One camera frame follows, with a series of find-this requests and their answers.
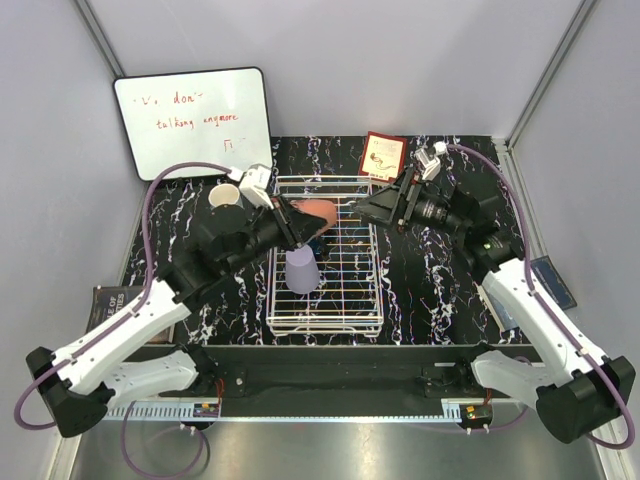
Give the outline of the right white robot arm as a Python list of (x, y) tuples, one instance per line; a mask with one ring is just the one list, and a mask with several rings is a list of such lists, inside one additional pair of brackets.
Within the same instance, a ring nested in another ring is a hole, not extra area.
[(478, 286), (515, 321), (542, 364), (529, 366), (493, 347), (454, 371), (466, 396), (497, 390), (536, 411), (549, 433), (569, 444), (628, 413), (636, 378), (630, 361), (611, 358), (571, 322), (533, 276), (513, 237), (500, 230), (485, 203), (454, 189), (437, 193), (418, 181), (412, 168), (392, 184), (356, 202), (366, 222), (404, 231), (419, 225), (443, 231), (454, 242), (455, 258)]

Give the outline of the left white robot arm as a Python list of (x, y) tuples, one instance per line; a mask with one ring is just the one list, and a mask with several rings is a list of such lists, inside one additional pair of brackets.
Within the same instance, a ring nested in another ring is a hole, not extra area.
[(131, 362), (153, 336), (209, 303), (219, 286), (274, 248), (293, 250), (318, 238), (337, 221), (335, 205), (322, 199), (271, 197), (251, 215), (221, 205), (200, 220), (184, 251), (146, 281), (117, 313), (78, 340), (26, 357), (37, 391), (52, 417), (50, 427), (73, 438), (119, 405), (164, 393), (208, 394), (216, 362), (198, 347), (179, 347), (155, 360)]

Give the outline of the light blue ceramic mug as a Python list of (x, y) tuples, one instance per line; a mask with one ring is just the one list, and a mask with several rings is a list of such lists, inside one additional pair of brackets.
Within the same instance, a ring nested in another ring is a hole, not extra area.
[(208, 202), (212, 208), (225, 205), (244, 207), (241, 191), (237, 186), (229, 183), (219, 184), (213, 187), (209, 192)]

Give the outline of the salmon pink floral mug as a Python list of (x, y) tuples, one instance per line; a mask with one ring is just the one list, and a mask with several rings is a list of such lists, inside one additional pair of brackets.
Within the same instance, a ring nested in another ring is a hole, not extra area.
[(338, 220), (337, 208), (330, 200), (307, 198), (294, 200), (291, 205), (302, 213), (324, 220), (324, 225), (316, 233), (317, 236), (324, 234)]

